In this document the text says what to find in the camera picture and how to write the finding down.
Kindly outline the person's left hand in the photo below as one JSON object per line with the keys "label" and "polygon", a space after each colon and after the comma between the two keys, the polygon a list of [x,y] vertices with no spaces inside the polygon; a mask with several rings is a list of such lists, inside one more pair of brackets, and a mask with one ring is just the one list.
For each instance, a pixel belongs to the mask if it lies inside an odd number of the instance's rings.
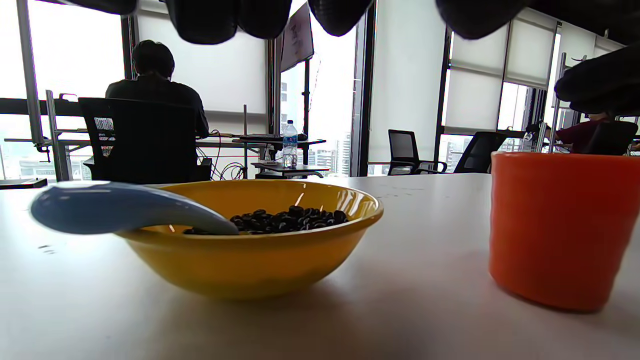
{"label": "person's left hand", "polygon": [[[637,0],[434,0],[439,18],[459,38],[479,40],[526,8],[575,26],[604,32],[623,48],[574,64],[554,91],[585,114],[639,114],[639,2]],[[179,37],[192,44],[222,44],[238,28],[259,39],[275,39],[290,18],[290,0],[167,0]]]}

